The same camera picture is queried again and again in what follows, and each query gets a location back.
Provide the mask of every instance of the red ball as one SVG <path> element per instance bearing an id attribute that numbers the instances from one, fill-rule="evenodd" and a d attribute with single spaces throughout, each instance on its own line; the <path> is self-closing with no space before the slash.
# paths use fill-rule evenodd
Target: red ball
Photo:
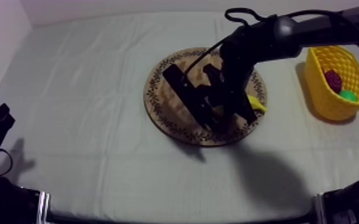
<path id="1" fill-rule="evenodd" d="M 337 72 L 334 70 L 329 70 L 324 74 L 324 77 L 326 78 L 327 83 L 329 84 L 330 88 L 339 94 L 342 89 L 342 79 Z"/>

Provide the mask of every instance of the yellow object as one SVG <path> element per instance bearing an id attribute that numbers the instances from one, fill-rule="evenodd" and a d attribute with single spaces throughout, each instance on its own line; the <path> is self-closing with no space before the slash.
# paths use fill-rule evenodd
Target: yellow object
<path id="1" fill-rule="evenodd" d="M 352 91 L 356 102 L 342 98 L 332 91 L 324 73 L 334 70 L 342 79 L 342 90 Z M 359 64 L 355 57 L 339 46 L 309 48 L 305 64 L 305 79 L 313 106 L 323 117 L 345 120 L 359 111 Z"/>
<path id="2" fill-rule="evenodd" d="M 247 98 L 249 99 L 249 102 L 252 106 L 252 109 L 254 110 L 262 110 L 263 112 L 267 111 L 267 108 L 265 108 L 259 101 L 256 99 L 256 97 L 248 95 Z"/>

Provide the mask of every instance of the white tablecloth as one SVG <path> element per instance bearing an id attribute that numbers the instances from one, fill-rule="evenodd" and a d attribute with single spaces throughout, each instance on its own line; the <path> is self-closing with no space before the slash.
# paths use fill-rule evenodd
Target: white tablecloth
<path id="1" fill-rule="evenodd" d="M 16 160 L 9 178 L 49 192 L 53 212 L 167 223 L 294 216 L 312 195 L 357 181 L 359 113 L 343 125 L 312 114 L 298 78 L 306 50 L 256 66 L 268 112 L 236 145 L 198 150 L 152 124 L 143 106 L 152 68 L 237 26 L 221 13 L 157 13 L 35 29 L 0 84 L 17 120 L 3 143 Z"/>

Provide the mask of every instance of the round wooden board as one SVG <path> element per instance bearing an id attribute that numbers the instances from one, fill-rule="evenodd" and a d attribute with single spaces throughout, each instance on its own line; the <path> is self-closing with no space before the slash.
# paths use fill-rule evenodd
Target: round wooden board
<path id="1" fill-rule="evenodd" d="M 190 48 L 164 58 L 151 71 L 145 84 L 143 99 L 150 119 L 163 133 L 189 144 L 213 147 L 230 144 L 244 138 L 257 127 L 264 114 L 255 110 L 258 119 L 251 125 L 248 125 L 244 118 L 235 114 L 229 131 L 225 135 L 206 130 L 195 121 L 162 73 L 171 64 L 176 64 L 184 71 L 206 50 L 207 48 Z M 194 86 L 210 85 L 207 75 L 203 72 L 203 66 L 209 63 L 221 69 L 222 60 L 218 50 L 212 51 L 189 72 L 188 79 Z M 266 106 L 266 86 L 256 70 L 253 71 L 245 91 Z"/>

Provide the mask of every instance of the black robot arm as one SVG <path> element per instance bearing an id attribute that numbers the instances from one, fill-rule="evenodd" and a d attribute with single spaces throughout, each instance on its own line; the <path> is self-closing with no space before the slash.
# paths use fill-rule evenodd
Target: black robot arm
<path id="1" fill-rule="evenodd" d="M 247 13 L 259 23 L 248 25 L 231 13 Z M 325 15 L 319 18 L 296 22 L 299 15 Z M 234 33 L 225 38 L 220 47 L 223 59 L 222 73 L 226 82 L 234 88 L 243 87 L 251 68 L 259 62 L 293 58 L 305 46 L 355 44 L 359 46 L 359 15 L 344 17 L 342 13 L 323 10 L 306 10 L 277 17 L 258 16 L 245 8 L 232 8 L 225 12 L 230 21 L 239 22 Z"/>
<path id="2" fill-rule="evenodd" d="M 231 16 L 232 13 L 250 14 L 259 22 L 249 25 L 245 20 Z M 229 9 L 225 17 L 242 25 L 204 52 L 185 72 L 173 64 L 163 72 L 163 76 L 202 127 L 216 133 L 227 133 L 228 122 L 234 114 L 248 123 L 256 120 L 244 91 L 256 63 L 297 57 L 305 46 L 359 46 L 359 13 L 343 16 L 344 13 L 306 10 L 284 16 L 261 17 L 247 8 Z M 308 14 L 323 16 L 302 22 L 293 19 Z M 212 65 L 205 66 L 203 71 L 211 85 L 193 86 L 187 78 L 188 72 L 220 45 L 221 70 Z M 213 112 L 212 108 L 217 105 L 223 106 L 224 114 Z"/>

